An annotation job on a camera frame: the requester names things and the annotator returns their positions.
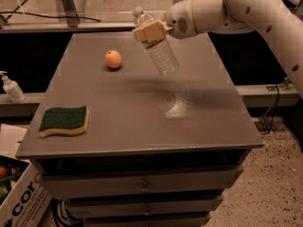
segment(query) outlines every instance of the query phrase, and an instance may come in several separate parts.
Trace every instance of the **green sponge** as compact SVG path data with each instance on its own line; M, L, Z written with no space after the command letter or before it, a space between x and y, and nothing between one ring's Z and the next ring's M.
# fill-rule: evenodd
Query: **green sponge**
M45 111L39 133L48 135L77 135L87 131L89 111L86 106L79 108L51 108Z

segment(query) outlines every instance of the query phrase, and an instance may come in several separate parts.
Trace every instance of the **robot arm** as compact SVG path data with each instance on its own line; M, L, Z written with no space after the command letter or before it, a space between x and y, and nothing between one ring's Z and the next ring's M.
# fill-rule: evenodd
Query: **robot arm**
M282 0L185 0L168 10L166 20L169 34L178 39L254 29L303 98L303 22Z

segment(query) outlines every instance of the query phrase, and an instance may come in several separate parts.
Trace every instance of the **small orange fruit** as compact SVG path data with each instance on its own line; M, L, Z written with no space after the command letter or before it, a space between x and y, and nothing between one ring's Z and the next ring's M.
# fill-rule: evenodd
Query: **small orange fruit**
M10 175L9 173L9 167L0 165L0 178L6 178Z
M109 50L105 54L105 62L108 67L116 69L121 66L122 57L117 51Z

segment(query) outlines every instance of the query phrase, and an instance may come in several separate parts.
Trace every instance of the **clear plastic bottle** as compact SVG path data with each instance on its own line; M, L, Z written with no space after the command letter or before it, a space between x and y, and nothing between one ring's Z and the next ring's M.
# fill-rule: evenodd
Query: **clear plastic bottle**
M3 90L7 93L10 100L14 103L23 102L26 99L26 95L23 93L19 84L5 76L7 72L0 71L1 79L3 80Z
M152 15L144 12L141 7L136 8L133 11L133 15L135 17L135 27L141 27L154 21ZM175 59L167 39L161 41L144 41L142 44L151 56L161 76L172 75L178 70L178 61Z

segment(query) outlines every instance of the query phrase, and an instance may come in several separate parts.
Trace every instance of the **pump bottle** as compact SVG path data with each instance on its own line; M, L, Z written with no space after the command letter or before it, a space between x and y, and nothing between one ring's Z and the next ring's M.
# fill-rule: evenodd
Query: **pump bottle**
M7 72L5 71L0 71L0 75L2 76L1 79L3 80L3 90L7 93L12 102L23 102L26 99L26 95L23 93L19 84L14 80L9 79L8 76L5 75L6 73Z

